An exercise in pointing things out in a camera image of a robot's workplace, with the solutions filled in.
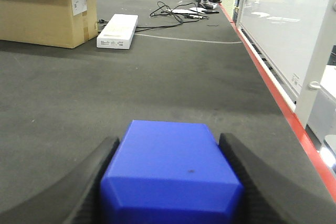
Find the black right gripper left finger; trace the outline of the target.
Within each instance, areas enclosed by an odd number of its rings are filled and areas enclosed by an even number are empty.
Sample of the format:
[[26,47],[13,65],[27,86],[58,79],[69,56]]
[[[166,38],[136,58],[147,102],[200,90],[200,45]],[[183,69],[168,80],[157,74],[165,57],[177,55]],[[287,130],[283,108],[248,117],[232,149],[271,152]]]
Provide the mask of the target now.
[[105,138],[55,184],[1,213],[1,223],[101,223],[100,181],[120,140]]

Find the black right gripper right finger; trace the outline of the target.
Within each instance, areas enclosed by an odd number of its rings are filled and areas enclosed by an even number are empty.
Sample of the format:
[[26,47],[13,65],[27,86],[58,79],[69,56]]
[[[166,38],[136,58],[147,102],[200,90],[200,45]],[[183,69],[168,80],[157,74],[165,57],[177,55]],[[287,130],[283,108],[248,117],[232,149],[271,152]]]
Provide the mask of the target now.
[[218,144],[245,189],[237,223],[335,223],[334,203],[291,182],[234,134],[221,133]]

